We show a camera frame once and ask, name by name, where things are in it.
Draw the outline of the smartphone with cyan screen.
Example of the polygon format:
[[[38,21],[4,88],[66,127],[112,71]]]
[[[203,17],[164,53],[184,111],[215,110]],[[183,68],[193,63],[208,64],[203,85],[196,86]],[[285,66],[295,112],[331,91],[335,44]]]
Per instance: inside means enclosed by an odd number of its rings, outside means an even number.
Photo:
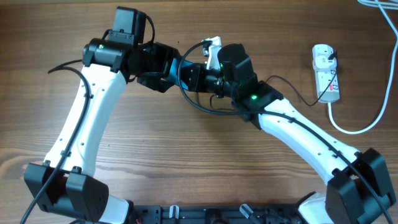
[[[169,75],[167,77],[168,81],[172,82],[174,85],[177,85],[177,86],[179,86],[179,82],[177,80],[178,79],[177,72],[178,72],[178,68],[180,66],[180,62],[181,62],[181,59],[174,58],[172,60]],[[191,64],[192,64],[192,62],[189,62],[188,60],[184,60],[184,62],[182,63],[182,68],[187,67]],[[181,81],[181,82],[182,82],[182,87],[187,90],[186,83],[184,81]]]

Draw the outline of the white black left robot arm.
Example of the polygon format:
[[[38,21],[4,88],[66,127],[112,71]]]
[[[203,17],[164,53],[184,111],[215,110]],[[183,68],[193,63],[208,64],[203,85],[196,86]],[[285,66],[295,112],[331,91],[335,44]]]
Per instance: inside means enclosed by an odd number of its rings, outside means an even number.
[[[144,41],[152,19],[118,7],[112,29],[83,49],[81,83],[57,142],[41,165],[29,164],[24,181],[32,206],[82,223],[139,223],[134,204],[109,194],[95,179],[96,158],[109,116],[130,82],[165,92],[176,81],[178,52]]]

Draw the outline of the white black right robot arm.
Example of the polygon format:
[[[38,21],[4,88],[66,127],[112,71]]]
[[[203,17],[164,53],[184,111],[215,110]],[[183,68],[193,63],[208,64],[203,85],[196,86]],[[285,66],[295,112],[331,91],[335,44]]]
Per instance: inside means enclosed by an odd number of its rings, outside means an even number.
[[[374,149],[359,152],[330,136],[300,114],[266,82],[260,81],[240,44],[214,50],[206,64],[177,65],[183,94],[208,92],[231,98],[233,114],[273,135],[304,159],[326,184],[325,194],[311,194],[298,205],[307,223],[372,223],[396,202],[384,158]]]

